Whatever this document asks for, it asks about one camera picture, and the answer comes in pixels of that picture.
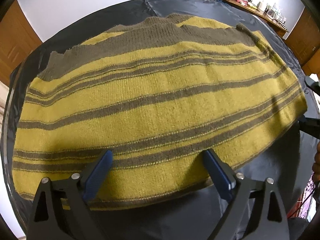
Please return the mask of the person's right hand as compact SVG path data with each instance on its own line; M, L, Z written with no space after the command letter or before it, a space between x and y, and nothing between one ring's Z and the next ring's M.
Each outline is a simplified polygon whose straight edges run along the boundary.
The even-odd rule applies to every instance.
M312 166L312 170L314 172L314 174L316 174L317 176L319 176L320 174L320 142L317 144L317 152L315 154L315 158L314 158L314 163Z

